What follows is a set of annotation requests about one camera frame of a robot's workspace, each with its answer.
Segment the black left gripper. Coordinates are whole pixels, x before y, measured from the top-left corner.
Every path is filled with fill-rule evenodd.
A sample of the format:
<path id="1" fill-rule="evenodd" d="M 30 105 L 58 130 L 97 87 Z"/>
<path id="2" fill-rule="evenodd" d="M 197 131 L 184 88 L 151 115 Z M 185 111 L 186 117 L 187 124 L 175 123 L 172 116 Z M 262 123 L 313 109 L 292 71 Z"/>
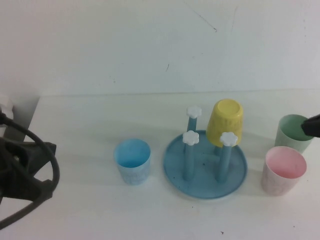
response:
<path id="1" fill-rule="evenodd" d="M 18 200 L 52 198 L 50 180 L 38 180 L 36 173 L 49 162 L 34 142 L 0 139 L 0 197 Z"/>

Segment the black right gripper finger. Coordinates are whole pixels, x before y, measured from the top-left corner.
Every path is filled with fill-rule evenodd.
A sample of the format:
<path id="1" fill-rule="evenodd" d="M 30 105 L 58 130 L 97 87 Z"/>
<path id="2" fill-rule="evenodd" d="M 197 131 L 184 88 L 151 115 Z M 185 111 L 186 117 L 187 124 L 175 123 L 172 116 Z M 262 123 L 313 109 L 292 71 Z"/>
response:
<path id="1" fill-rule="evenodd" d="M 319 138 L 320 137 L 320 114 L 306 119 L 301 124 L 301 128 L 306 136 Z"/>

